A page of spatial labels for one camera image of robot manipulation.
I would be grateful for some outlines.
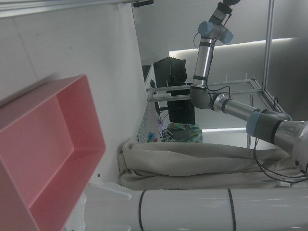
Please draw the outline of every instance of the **wire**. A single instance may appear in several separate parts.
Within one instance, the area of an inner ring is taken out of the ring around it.
[[[167,115],[165,115],[165,117],[162,119],[162,121],[160,121],[160,123],[159,123],[158,127],[162,124],[162,122],[163,122],[163,121],[164,121],[164,119],[167,117]]]
[[[257,160],[257,157],[256,157],[256,147],[257,147],[258,142],[259,142],[259,139],[256,138],[256,140],[255,140],[255,146],[254,146],[254,148],[253,148],[253,157],[254,157],[254,159],[255,159],[255,162],[257,163],[257,165],[258,165],[259,168],[261,169],[261,171],[262,171],[267,177],[269,177],[269,178],[271,178],[271,179],[273,179],[273,180],[277,180],[277,181],[281,181],[281,182],[286,182],[286,183],[290,183],[290,184],[291,184],[291,183],[296,184],[296,183],[300,183],[300,182],[303,182],[303,181],[308,180],[308,178],[305,178],[305,179],[302,179],[302,180],[298,180],[298,181],[281,180],[281,179],[274,178],[274,177],[270,176],[269,174],[267,174],[267,173],[264,171],[264,169],[266,169],[266,170],[268,170],[268,171],[270,171],[270,172],[272,172],[272,173],[274,173],[274,174],[276,174],[276,175],[283,176],[283,177],[286,177],[286,178],[301,178],[301,177],[304,176],[304,175],[303,175],[303,176],[298,176],[298,177],[289,177],[289,176],[285,176],[285,175],[279,174],[279,173],[277,173],[277,172],[274,172],[274,171],[271,171],[271,170],[265,168],[262,164],[260,164],[260,162]]]
[[[279,100],[278,100],[278,98],[276,97],[276,98],[274,99],[274,106],[273,106],[273,109],[274,109],[275,112],[277,112],[276,105],[278,104],[278,102],[279,102]]]
[[[199,48],[197,48],[197,46],[196,46],[196,44],[195,44],[195,42],[194,42],[194,40],[195,40],[197,34],[193,37],[193,45],[194,45],[194,47],[195,47],[196,49],[199,49]]]
[[[229,14],[229,17],[227,18],[227,20],[225,21],[225,23],[224,23],[224,25],[223,25],[223,26],[225,26],[225,25],[226,25],[227,21],[229,20],[229,18],[231,18],[231,16],[232,16],[232,14],[230,13],[230,14]]]
[[[226,93],[226,94],[229,94],[229,98],[231,99],[231,94],[230,94],[231,87],[230,87],[230,86],[225,86],[225,87],[222,87],[222,88],[219,88],[219,89],[216,89],[216,90],[211,90],[210,88],[208,88],[208,84],[207,84],[207,81],[206,81],[205,87],[206,87],[209,91],[218,91],[220,94],[224,93],[224,92],[220,92],[220,90],[222,90],[222,89],[224,89],[224,88],[229,88],[228,92],[225,92],[225,93]]]

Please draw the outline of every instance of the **robotic arm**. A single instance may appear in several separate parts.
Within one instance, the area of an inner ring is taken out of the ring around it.
[[[190,97],[198,108],[222,111],[247,121],[249,135],[275,144],[285,150],[295,160],[304,174],[308,171],[308,122],[291,121],[289,115],[270,110],[261,110],[237,102],[229,95],[209,90],[208,74],[216,40],[229,43],[233,38],[222,22],[230,15],[231,5],[240,0],[224,0],[218,4],[209,22],[202,22],[198,32],[201,35],[198,59],[190,89]]]

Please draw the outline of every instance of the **gray cloth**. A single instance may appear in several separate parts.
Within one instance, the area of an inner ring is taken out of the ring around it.
[[[275,188],[255,163],[252,150],[220,144],[128,140],[119,154],[120,183],[133,190]],[[261,164],[288,176],[301,175],[283,150],[257,150]]]

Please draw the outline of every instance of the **white cylinder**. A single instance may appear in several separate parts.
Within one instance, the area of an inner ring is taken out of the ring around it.
[[[131,198],[89,195],[86,227],[102,230],[237,231],[308,230],[308,189],[128,191]]]

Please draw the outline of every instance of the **pink tray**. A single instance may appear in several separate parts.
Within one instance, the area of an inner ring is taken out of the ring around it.
[[[0,226],[60,231],[105,151],[85,75],[0,108]]]

